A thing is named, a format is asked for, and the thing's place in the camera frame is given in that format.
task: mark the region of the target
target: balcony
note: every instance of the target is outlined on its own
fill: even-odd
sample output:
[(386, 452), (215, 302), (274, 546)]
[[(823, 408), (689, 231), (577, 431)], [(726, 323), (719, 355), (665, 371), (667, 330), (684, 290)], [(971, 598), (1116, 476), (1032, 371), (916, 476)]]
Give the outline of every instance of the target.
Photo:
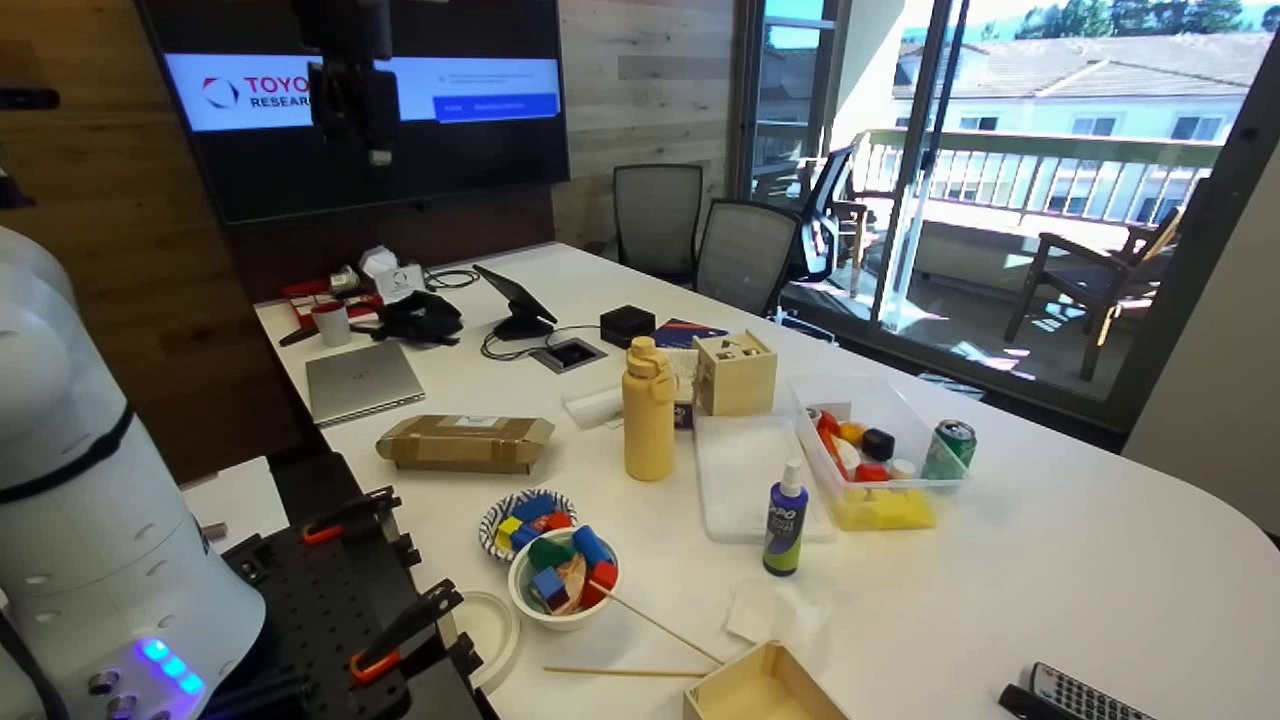
[[(853, 202), (862, 186), (896, 186), (901, 152), (902, 132), (862, 132), (837, 206)], [(1059, 383), (1076, 396), (1106, 396), (1159, 290), (1165, 267), (1157, 265), (1121, 302), (1101, 367), (1083, 381), (1083, 307), (1069, 295), (1042, 295), (1017, 342), (1004, 339), (1040, 231), (1116, 253), (1129, 229), (1157, 229), (1180, 210), (1216, 152), (1216, 144), (948, 132), (922, 192), (906, 299), (886, 307), (878, 329), (996, 371)], [(772, 201), (784, 186), (797, 186), (797, 179), (759, 177), (757, 183), (757, 192)], [(871, 290), (882, 272), (882, 223), (886, 202), (869, 229), (844, 220), (833, 280), (786, 282), (781, 307), (815, 329), (869, 330), (862, 318), (871, 314)]]

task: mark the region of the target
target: remote control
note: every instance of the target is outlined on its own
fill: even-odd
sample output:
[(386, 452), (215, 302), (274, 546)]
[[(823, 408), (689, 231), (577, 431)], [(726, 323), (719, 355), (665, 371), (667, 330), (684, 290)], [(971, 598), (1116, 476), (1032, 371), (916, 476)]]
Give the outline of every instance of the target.
[(1151, 720), (1051, 662), (1032, 662), (1028, 687), (1008, 684), (1000, 705), (1023, 720)]

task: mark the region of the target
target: bowl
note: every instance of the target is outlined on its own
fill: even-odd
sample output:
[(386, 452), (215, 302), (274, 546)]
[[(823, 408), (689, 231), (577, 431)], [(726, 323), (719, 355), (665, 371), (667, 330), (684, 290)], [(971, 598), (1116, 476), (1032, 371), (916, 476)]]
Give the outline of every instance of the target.
[(526, 504), (542, 504), (542, 508), (556, 508), (572, 521), (572, 504), (560, 495), (560, 492), (542, 492), (542, 489), (530, 489), (530, 492), (515, 492), (515, 495), (502, 495), (496, 498), (479, 527), (475, 527), (475, 540), (479, 546), (498, 561), (498, 564), (512, 564), (515, 561), (515, 546), (512, 540), (498, 540), (498, 525), (515, 512), (515, 508), (526, 508)]
[[(560, 543), (560, 546), (581, 546), (581, 533), (590, 533), (587, 525), (581, 527), (556, 527), (556, 533), (542, 533), (541, 540), (542, 543)], [(605, 535), (596, 535), (598, 546), (613, 555), (613, 569), (616, 569), (616, 581), (621, 581), (621, 561), (613, 550), (613, 543)], [(566, 611), (547, 611), (534, 597), (530, 597), (530, 546), (534, 543), (522, 543), (507, 569), (507, 597), (515, 604), (518, 614), (526, 614), (530, 624), (547, 627), (547, 633), (566, 633), (566, 627), (583, 627), (590, 614), (605, 611), (607, 597), (598, 597), (596, 604), (587, 608), (566, 608)]]

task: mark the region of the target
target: blue light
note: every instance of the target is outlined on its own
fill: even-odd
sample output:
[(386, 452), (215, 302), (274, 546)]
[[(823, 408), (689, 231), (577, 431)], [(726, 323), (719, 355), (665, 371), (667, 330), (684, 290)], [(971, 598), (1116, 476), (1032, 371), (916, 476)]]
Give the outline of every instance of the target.
[(162, 639), (144, 639), (144, 656), (149, 656), (152, 662), (162, 662), (167, 642), (162, 642)]
[(176, 659), (176, 656), (167, 656), (167, 659), (161, 662), (161, 671), (173, 674), (173, 681), (178, 681), (178, 674), (186, 671), (186, 662)]
[(176, 681), (176, 687), (182, 687), (186, 694), (201, 694), (205, 681), (195, 671), (186, 671), (182, 681)]

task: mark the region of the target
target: balcony railing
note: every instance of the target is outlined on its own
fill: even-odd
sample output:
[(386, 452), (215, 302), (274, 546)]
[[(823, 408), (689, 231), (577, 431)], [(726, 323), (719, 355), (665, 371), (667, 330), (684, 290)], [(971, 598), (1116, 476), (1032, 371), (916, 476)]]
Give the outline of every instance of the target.
[[(1216, 152), (1216, 144), (1177, 141), (948, 132), (928, 201), (1017, 216), (1159, 223), (1189, 202)], [(853, 186), (896, 186), (901, 155), (901, 127), (862, 132)]]

